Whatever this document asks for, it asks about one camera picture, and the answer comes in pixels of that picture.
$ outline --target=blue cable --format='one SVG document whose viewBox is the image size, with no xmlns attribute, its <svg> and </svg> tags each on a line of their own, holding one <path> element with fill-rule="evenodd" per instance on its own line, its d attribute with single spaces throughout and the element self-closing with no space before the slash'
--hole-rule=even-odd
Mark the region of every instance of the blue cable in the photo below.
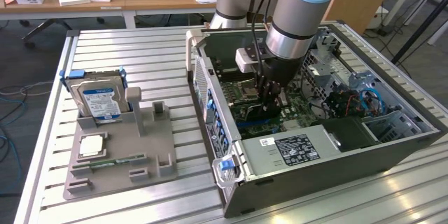
<svg viewBox="0 0 448 224">
<path fill-rule="evenodd" d="M 26 104 L 22 102 L 22 101 L 18 101 L 18 100 L 8 100 L 8 99 L 4 99 L 0 97 L 0 101 L 4 101 L 4 102 L 13 102 L 13 103 L 20 103 L 21 104 L 21 107 L 22 107 L 22 110 L 20 112 L 20 114 L 14 117 L 14 119 L 12 119 L 9 122 L 6 123 L 2 123 L 0 124 L 0 126 L 6 126 L 9 125 L 10 123 L 13 123 L 25 113 L 26 111 Z"/>
<path fill-rule="evenodd" d="M 16 181 L 13 184 L 10 184 L 9 186 L 6 186 L 1 191 L 0 191 L 0 194 L 4 194 L 6 193 L 10 189 L 13 189 L 17 185 L 18 185 L 18 182 L 20 182 L 20 179 L 21 179 L 21 165 L 20 165 L 20 160 L 18 160 L 18 154 L 17 154 L 17 149 L 16 149 L 16 145 L 13 144 L 13 142 L 5 137 L 5 136 L 0 136 L 0 138 L 2 138 L 8 144 L 10 145 L 10 148 L 12 148 L 12 152 L 13 152 L 13 156 L 16 158 L 16 161 L 17 161 L 17 167 L 18 167 L 18 172 L 17 172 L 17 178 L 16 178 Z"/>
<path fill-rule="evenodd" d="M 372 89 L 372 88 L 362 89 L 361 92 L 358 92 L 358 100 L 362 101 L 362 99 L 364 99 L 362 93 L 369 92 L 369 91 L 374 93 L 374 95 L 377 97 L 377 102 L 381 105 L 382 114 L 385 114 L 385 104 L 384 104 L 384 101 L 381 99 L 381 95 L 380 95 L 380 93 L 376 89 Z M 364 102 L 361 102 L 361 105 L 366 110 L 369 109 L 369 107 L 366 106 L 366 104 Z"/>
</svg>

